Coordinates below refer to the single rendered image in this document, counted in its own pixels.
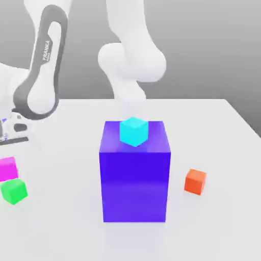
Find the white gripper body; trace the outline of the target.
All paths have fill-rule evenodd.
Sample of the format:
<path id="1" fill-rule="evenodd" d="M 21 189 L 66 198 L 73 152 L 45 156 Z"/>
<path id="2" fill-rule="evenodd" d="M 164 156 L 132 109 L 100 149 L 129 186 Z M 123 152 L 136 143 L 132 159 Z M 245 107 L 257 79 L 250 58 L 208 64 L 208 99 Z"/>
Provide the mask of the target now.
<path id="1" fill-rule="evenodd" d="M 0 139 L 0 149 L 2 147 L 5 147 L 6 145 L 10 145 L 10 144 L 17 144 L 17 143 L 21 143 L 21 142 L 27 142 L 29 141 L 28 137 L 16 137 L 16 138 L 4 138 L 4 139 Z"/>

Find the small magenta cube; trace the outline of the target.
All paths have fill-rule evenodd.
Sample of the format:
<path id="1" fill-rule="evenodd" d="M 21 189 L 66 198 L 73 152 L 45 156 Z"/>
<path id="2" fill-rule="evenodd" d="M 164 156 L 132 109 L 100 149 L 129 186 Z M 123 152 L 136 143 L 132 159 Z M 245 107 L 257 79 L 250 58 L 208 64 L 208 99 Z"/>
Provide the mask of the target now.
<path id="1" fill-rule="evenodd" d="M 0 159 L 0 182 L 18 178 L 14 157 Z"/>

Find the small green cube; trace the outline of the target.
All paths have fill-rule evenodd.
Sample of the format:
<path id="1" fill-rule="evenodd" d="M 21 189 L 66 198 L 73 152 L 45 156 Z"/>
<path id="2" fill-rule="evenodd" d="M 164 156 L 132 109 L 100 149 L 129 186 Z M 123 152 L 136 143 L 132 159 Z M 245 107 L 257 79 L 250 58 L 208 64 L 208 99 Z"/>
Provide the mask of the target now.
<path id="1" fill-rule="evenodd" d="M 26 185 L 19 178 L 4 182 L 0 186 L 0 190 L 4 200 L 12 205 L 15 205 L 28 196 Z"/>

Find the small cyan cube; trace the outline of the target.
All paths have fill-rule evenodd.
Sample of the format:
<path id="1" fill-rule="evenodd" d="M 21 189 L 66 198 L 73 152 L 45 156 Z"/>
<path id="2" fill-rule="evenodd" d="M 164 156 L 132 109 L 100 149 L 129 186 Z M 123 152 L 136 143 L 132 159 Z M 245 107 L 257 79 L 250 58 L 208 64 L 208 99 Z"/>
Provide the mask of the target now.
<path id="1" fill-rule="evenodd" d="M 148 140 L 148 121 L 131 117 L 119 123 L 120 141 L 137 147 Z"/>

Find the small orange cube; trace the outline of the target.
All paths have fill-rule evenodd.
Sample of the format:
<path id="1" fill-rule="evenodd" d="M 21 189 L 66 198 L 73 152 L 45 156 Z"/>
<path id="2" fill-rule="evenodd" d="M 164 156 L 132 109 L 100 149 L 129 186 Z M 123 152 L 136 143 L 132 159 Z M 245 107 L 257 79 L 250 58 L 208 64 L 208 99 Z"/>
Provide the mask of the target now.
<path id="1" fill-rule="evenodd" d="M 190 169 L 186 179 L 184 190 L 196 195 L 201 195 L 206 181 L 206 173 L 195 169 Z"/>

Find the large blue box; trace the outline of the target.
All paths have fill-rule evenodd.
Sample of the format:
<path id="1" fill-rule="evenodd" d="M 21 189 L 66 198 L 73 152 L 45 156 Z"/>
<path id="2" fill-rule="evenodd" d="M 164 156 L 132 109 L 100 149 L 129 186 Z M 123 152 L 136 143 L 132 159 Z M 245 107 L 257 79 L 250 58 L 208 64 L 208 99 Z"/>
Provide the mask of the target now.
<path id="1" fill-rule="evenodd" d="M 138 147 L 120 141 L 120 123 L 105 122 L 99 149 L 104 222 L 166 220 L 171 149 L 164 123 L 148 123 Z"/>

